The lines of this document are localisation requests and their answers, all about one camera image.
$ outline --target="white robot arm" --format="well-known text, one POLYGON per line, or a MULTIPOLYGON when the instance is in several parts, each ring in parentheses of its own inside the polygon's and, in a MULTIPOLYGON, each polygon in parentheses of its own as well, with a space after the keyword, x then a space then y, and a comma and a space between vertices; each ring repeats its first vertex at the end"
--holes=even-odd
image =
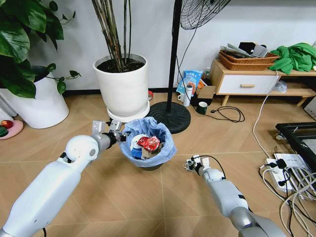
POLYGON ((99 152, 126 140, 127 134, 119 131, 121 122, 107 124, 109 132, 102 133, 106 123, 93 121, 91 136, 76 136, 67 143, 60 158, 48 164, 15 201, 0 237, 31 237, 55 218, 99 152))
POLYGON ((186 169, 196 171, 206 181, 218 209, 239 230, 239 237, 286 237, 273 221, 248 210, 242 193, 226 180, 223 172, 209 166, 207 156, 195 155, 188 159, 186 169))

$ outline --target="drawer handle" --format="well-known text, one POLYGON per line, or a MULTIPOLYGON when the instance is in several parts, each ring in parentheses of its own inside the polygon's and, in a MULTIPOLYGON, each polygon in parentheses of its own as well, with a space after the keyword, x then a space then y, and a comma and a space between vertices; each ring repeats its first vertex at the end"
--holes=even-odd
POLYGON ((254 88, 255 85, 254 84, 241 84, 240 87, 241 88, 254 88))

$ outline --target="white wall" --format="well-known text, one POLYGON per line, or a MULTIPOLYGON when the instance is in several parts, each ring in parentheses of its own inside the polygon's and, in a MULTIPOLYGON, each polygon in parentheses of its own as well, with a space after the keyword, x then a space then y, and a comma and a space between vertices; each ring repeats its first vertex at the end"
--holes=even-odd
MULTIPOLYGON (((67 89, 98 89, 92 63, 108 54, 90 0, 56 0, 57 15, 76 19, 64 26, 65 40, 58 41, 58 52, 51 42, 34 38, 30 51, 33 65, 55 62, 56 76, 76 70, 82 78, 67 81, 67 89)), ((122 43, 123 0, 113 0, 122 43)), ((132 52, 149 60, 149 87, 168 87, 173 0, 131 0, 132 52)), ((180 30, 178 57, 193 34, 180 30)), ((265 44, 269 49, 316 40, 316 0, 232 0, 209 23, 197 30, 182 69, 203 70, 217 56, 220 45, 240 41, 265 44)))

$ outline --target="trash can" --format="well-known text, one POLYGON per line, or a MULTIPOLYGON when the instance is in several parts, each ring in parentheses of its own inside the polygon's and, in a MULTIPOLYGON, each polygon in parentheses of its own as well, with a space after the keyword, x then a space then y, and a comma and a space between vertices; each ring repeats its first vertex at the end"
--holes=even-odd
POLYGON ((126 142, 120 142, 120 150, 134 165, 144 170, 155 170, 159 168, 177 152, 169 129, 163 123, 157 124, 157 121, 153 117, 128 122, 125 124, 123 132, 130 132, 130 134, 126 138, 126 142), (163 142, 161 151, 149 159, 135 159, 131 152, 131 142, 132 139, 139 134, 146 134, 148 137, 156 136, 160 142, 163 142))

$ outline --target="cabinet drawer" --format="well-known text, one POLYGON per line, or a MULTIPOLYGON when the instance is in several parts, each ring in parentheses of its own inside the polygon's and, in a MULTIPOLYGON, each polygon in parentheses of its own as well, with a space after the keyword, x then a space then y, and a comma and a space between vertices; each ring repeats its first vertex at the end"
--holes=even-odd
POLYGON ((268 94, 275 76, 224 75, 217 94, 268 94))

